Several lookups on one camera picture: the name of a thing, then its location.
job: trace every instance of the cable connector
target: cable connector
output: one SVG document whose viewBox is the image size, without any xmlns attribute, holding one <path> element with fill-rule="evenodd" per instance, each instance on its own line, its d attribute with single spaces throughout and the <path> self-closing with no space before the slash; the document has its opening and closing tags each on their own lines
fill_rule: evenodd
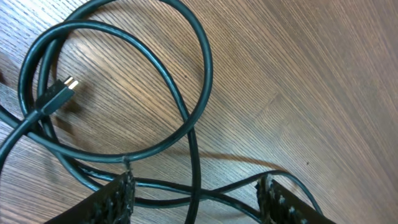
<svg viewBox="0 0 398 224">
<path fill-rule="evenodd" d="M 73 77 L 68 77 L 64 82 L 57 80 L 47 91 L 35 102 L 35 109 L 48 116 L 59 109 L 75 94 L 73 88 L 79 84 Z"/>
</svg>

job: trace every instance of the power cord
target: power cord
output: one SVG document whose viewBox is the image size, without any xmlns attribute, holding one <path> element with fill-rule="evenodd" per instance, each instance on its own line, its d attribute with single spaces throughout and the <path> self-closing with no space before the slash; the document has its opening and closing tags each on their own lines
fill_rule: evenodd
<svg viewBox="0 0 398 224">
<path fill-rule="evenodd" d="M 189 8 L 179 0 L 160 0 L 182 14 L 184 18 L 190 23 L 195 31 L 200 47 L 203 53 L 204 61 L 204 82 L 199 100 L 192 111 L 189 114 L 187 107 L 183 101 L 181 93 L 179 92 L 171 74 L 168 72 L 162 62 L 155 56 L 155 54 L 148 49 L 140 40 L 133 35 L 109 24 L 103 22 L 82 20 L 84 17 L 93 13 L 97 8 L 112 2 L 114 0 L 91 0 L 76 9 L 70 16 L 68 16 L 65 22 L 60 23 L 46 30 L 41 34 L 31 45 L 25 59 L 22 63 L 22 67 L 19 74 L 18 81 L 18 99 L 19 104 L 24 115 L 24 119 L 20 121 L 15 116 L 10 114 L 6 109 L 0 106 L 0 119 L 6 124 L 14 128 L 6 140 L 0 147 L 0 174 L 1 169 L 4 166 L 6 157 L 11 151 L 12 147 L 18 141 L 22 135 L 26 135 L 35 142 L 46 147 L 55 157 L 61 162 L 69 173 L 71 173 L 76 180 L 80 181 L 83 185 L 87 186 L 91 190 L 98 190 L 102 187 L 100 183 L 93 180 L 91 177 L 112 181 L 117 174 L 112 174 L 103 170 L 98 170 L 88 165 L 78 162 L 76 159 L 89 162 L 101 162 L 101 163 L 124 163 L 126 161 L 132 162 L 139 159 L 144 159 L 149 156 L 153 156 L 160 153 L 176 143 L 184 135 L 188 135 L 188 142 L 190 148 L 190 157 L 192 163 L 192 187 L 187 185 L 176 184 L 172 182 L 136 178 L 137 187 L 150 187 L 161 190 L 168 190 L 172 192 L 178 192 L 181 194 L 190 195 L 187 198 L 178 198 L 173 200 L 150 200 L 146 198 L 135 198 L 134 204 L 140 207 L 147 208 L 171 208 L 189 205 L 188 214 L 185 223 L 193 223 L 196 219 L 198 205 L 201 200 L 215 200 L 217 202 L 229 205 L 236 208 L 237 210 L 245 213 L 246 215 L 253 218 L 255 221 L 260 223 L 259 211 L 251 208 L 249 205 L 236 200 L 235 198 L 229 197 L 224 193 L 235 190 L 244 185 L 250 184 L 265 175 L 283 175 L 294 183 L 296 183 L 307 195 L 312 202 L 315 210 L 322 214 L 322 211 L 315 201 L 313 195 L 309 192 L 306 186 L 295 176 L 288 172 L 281 170 L 271 170 L 263 172 L 261 174 L 254 175 L 247 179 L 239 182 L 221 187 L 215 190 L 205 190 L 201 188 L 201 172 L 200 172 L 200 158 L 198 153 L 198 144 L 195 135 L 194 125 L 198 121 L 202 112 L 205 109 L 207 101 L 210 97 L 211 86 L 213 82 L 213 61 L 211 57 L 210 44 L 198 19 L 192 13 Z M 77 82 L 73 78 L 68 78 L 64 82 L 57 80 L 50 88 L 47 88 L 47 82 L 49 80 L 50 67 L 53 63 L 53 59 L 56 58 L 57 52 L 62 48 L 64 41 L 66 40 L 68 33 L 74 29 L 94 29 L 102 32 L 119 37 L 126 42 L 137 48 L 153 66 L 162 75 L 166 82 L 170 92 L 177 104 L 183 119 L 183 124 L 173 134 L 164 139 L 163 141 L 155 144 L 154 146 L 148 147 L 137 152 L 130 152 L 124 154 L 97 154 L 92 152 L 86 152 L 73 147 L 62 144 L 58 141 L 58 137 L 55 134 L 53 124 L 49 118 L 54 111 L 61 107 L 66 101 L 68 101 L 72 95 L 73 87 L 77 85 Z M 39 64 L 39 60 L 42 59 L 41 68 L 39 70 L 39 81 L 37 85 L 37 100 L 33 99 L 32 82 L 34 73 Z"/>
</svg>

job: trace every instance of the cord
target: cord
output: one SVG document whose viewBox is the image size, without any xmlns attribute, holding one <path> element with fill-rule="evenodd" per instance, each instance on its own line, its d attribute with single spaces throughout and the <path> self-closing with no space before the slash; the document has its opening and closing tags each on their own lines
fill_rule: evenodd
<svg viewBox="0 0 398 224">
<path fill-rule="evenodd" d="M 129 162 L 136 161 L 139 159 L 147 158 L 149 156 L 153 156 L 154 154 L 166 150 L 168 147 L 170 147 L 172 144 L 174 144 L 187 134 L 192 163 L 192 187 L 172 182 L 143 178 L 137 178 L 136 182 L 137 187 L 150 187 L 161 190 L 168 190 L 181 194 L 187 194 L 190 195 L 190 197 L 178 198 L 174 200 L 149 200 L 145 198 L 136 198 L 135 205 L 147 208 L 170 208 L 189 204 L 185 223 L 193 223 L 196 219 L 199 202 L 201 200 L 216 200 L 217 202 L 238 209 L 239 211 L 245 213 L 246 215 L 249 215 L 255 221 L 260 223 L 258 211 L 246 205 L 245 203 L 236 200 L 235 198 L 224 195 L 224 193 L 254 182 L 264 175 L 272 174 L 284 175 L 290 180 L 294 181 L 309 197 L 315 210 L 322 214 L 322 211 L 320 210 L 320 207 L 316 203 L 314 197 L 303 185 L 303 183 L 301 183 L 301 181 L 299 181 L 292 174 L 281 170 L 271 170 L 261 174 L 257 174 L 247 179 L 240 180 L 239 182 L 215 190 L 205 190 L 201 188 L 200 158 L 198 153 L 197 139 L 193 126 L 205 109 L 207 101 L 210 97 L 210 91 L 213 81 L 213 61 L 211 57 L 210 44 L 208 42 L 205 31 L 203 30 L 195 15 L 182 2 L 178 0 L 160 0 L 175 8 L 178 12 L 182 14 L 184 18 L 186 18 L 198 37 L 200 47 L 203 53 L 205 68 L 203 87 L 194 110 L 191 114 L 189 114 L 183 98 L 171 74 L 168 72 L 162 62 L 155 56 L 155 54 L 147 48 L 146 45 L 144 45 L 133 35 L 115 26 L 111 26 L 109 24 L 98 21 L 82 20 L 84 19 L 84 17 L 96 11 L 97 8 L 111 1 L 114 0 L 91 0 L 86 2 L 84 5 L 80 6 L 73 13 L 71 13 L 66 18 L 65 22 L 55 25 L 46 30 L 31 45 L 22 63 L 18 81 L 18 99 L 22 113 L 24 115 L 24 119 L 20 121 L 15 116 L 10 114 L 10 112 L 8 112 L 6 109 L 0 106 L 0 119 L 2 119 L 5 123 L 14 128 L 13 132 L 8 135 L 0 148 L 0 169 L 2 169 L 6 157 L 9 154 L 9 151 L 12 149 L 13 145 L 15 145 L 17 140 L 23 134 L 25 134 L 35 142 L 45 146 L 51 153 L 53 153 L 54 156 L 57 157 L 57 159 L 64 166 L 64 168 L 66 168 L 66 170 L 69 171 L 69 173 L 71 173 L 71 175 L 74 176 L 79 182 L 92 190 L 98 190 L 102 187 L 102 185 L 90 177 L 111 181 L 117 176 L 117 174 L 112 174 L 109 172 L 95 169 L 88 165 L 82 164 L 81 162 L 78 162 L 76 159 L 102 163 L 123 163 L 126 160 Z M 154 146 L 137 152 L 130 152 L 125 154 L 97 154 L 75 149 L 73 147 L 60 143 L 54 131 L 53 124 L 51 123 L 49 115 L 53 113 L 56 109 L 61 107 L 61 105 L 64 104 L 65 101 L 64 99 L 59 100 L 59 96 L 58 98 L 53 95 L 51 95 L 50 98 L 46 96 L 49 92 L 51 92 L 49 91 L 49 89 L 47 89 L 50 67 L 54 62 L 53 59 L 57 58 L 57 52 L 62 48 L 62 45 L 66 40 L 68 33 L 74 29 L 82 28 L 99 30 L 119 37 L 122 40 L 125 40 L 126 42 L 133 45 L 145 57 L 147 57 L 148 60 L 157 69 L 157 71 L 162 75 L 177 104 L 177 108 L 180 111 L 183 119 L 183 124 L 181 125 L 181 127 L 179 127 L 169 137 L 155 144 Z M 37 100 L 34 101 L 32 82 L 40 59 L 42 59 L 42 64 L 39 70 Z M 38 102 L 42 102 L 46 107 L 50 105 L 52 106 L 51 109 L 54 110 L 51 111 L 51 113 L 43 113 L 41 110 L 43 105 L 38 105 Z"/>
</svg>

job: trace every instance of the metal prong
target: metal prong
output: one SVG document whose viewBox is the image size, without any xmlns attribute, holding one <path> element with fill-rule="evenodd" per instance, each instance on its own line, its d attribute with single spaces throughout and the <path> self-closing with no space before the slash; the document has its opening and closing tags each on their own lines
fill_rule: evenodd
<svg viewBox="0 0 398 224">
<path fill-rule="evenodd" d="M 73 81 L 73 77 L 68 77 L 63 84 L 69 85 Z"/>
<path fill-rule="evenodd" d="M 78 82 L 77 80 L 75 80 L 75 81 L 73 81 L 73 83 L 71 83 L 71 84 L 68 86 L 68 88 L 69 88 L 70 90 L 72 90 L 75 86 L 77 86 L 77 84 L 79 84 L 79 82 Z"/>
</svg>

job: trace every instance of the wood grain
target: wood grain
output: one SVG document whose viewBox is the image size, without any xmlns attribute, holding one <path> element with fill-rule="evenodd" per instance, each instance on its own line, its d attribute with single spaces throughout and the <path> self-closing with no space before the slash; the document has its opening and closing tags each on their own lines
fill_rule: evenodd
<svg viewBox="0 0 398 224">
<path fill-rule="evenodd" d="M 0 101 L 21 117 L 19 67 L 34 39 L 84 0 L 0 2 Z M 398 1 L 184 1 L 203 24 L 214 56 L 214 86 L 196 125 L 204 188 L 267 169 L 297 175 L 337 223 L 398 222 Z M 157 1 L 121 0 L 90 19 L 147 44 L 170 70 L 191 111 L 203 81 L 192 28 Z M 110 35 L 77 30 L 60 54 L 57 77 L 77 94 L 52 119 L 63 142 L 91 152 L 151 146 L 182 123 L 154 67 Z M 11 129 L 0 123 L 0 140 Z M 96 167 L 121 172 L 117 165 Z M 143 161 L 134 175 L 190 184 L 187 139 Z M 288 181 L 286 186 L 302 193 Z M 177 194 L 139 189 L 147 198 Z M 1 177 L 0 222 L 42 223 L 87 197 L 42 146 L 22 138 Z M 256 207 L 253 185 L 230 195 Z M 134 223 L 182 223 L 187 207 L 135 209 Z M 197 223 L 252 223 L 216 202 Z"/>
</svg>

